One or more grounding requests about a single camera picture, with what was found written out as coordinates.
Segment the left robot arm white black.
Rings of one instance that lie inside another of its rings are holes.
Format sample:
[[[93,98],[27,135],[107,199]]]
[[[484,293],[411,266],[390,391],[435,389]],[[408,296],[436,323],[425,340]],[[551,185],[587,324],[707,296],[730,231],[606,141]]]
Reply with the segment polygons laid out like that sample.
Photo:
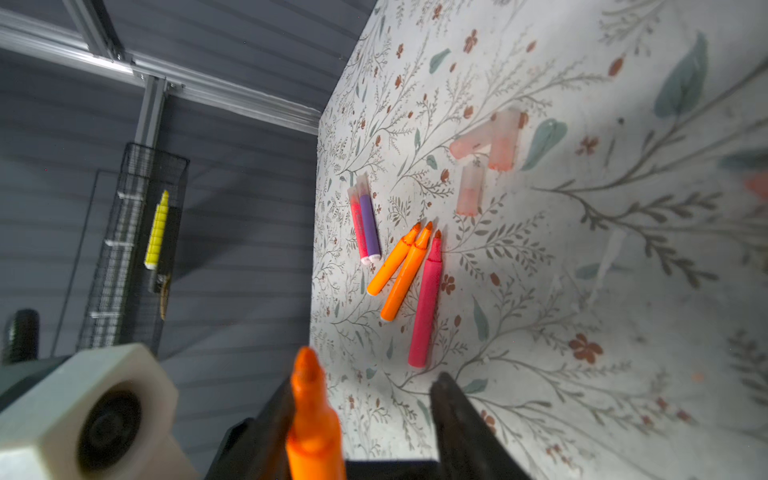
[[[39,357],[40,316],[21,309],[11,315],[2,332],[1,411],[23,397],[67,360]]]

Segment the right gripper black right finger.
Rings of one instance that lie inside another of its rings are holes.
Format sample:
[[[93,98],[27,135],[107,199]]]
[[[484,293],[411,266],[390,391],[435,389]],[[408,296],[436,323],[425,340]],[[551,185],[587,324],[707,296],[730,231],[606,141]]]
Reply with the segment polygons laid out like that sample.
[[[440,373],[429,396],[443,479],[529,479],[451,375]]]

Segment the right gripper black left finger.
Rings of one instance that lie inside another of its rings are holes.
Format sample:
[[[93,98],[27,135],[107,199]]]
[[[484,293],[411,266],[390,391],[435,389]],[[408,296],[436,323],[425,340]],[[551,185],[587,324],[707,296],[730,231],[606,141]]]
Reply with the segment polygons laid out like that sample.
[[[285,441],[294,411],[286,378],[255,418],[226,431],[204,479],[291,479]]]

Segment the purple marker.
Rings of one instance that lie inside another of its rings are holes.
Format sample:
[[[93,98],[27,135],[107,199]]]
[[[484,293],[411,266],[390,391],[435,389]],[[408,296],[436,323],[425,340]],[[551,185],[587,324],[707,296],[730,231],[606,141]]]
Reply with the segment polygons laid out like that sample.
[[[362,174],[358,177],[356,187],[361,207],[368,259],[371,263],[378,262],[381,259],[381,248],[377,234],[372,195],[367,174]]]

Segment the pink marker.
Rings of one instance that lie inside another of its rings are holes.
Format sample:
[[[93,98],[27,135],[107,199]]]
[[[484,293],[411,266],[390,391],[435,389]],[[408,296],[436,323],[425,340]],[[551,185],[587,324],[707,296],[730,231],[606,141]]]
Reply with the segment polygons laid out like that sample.
[[[365,232],[363,227],[362,209],[360,205],[359,194],[356,187],[350,187],[348,189],[348,196],[351,209],[351,218],[354,227],[354,233],[356,236],[356,243],[360,256],[360,261],[363,265],[370,265],[371,259],[368,254],[367,243],[365,238]]]
[[[414,317],[413,335],[408,358],[409,365],[414,368],[423,369],[429,356],[432,325],[442,275],[441,248],[442,232],[438,230],[424,264],[419,300]]]

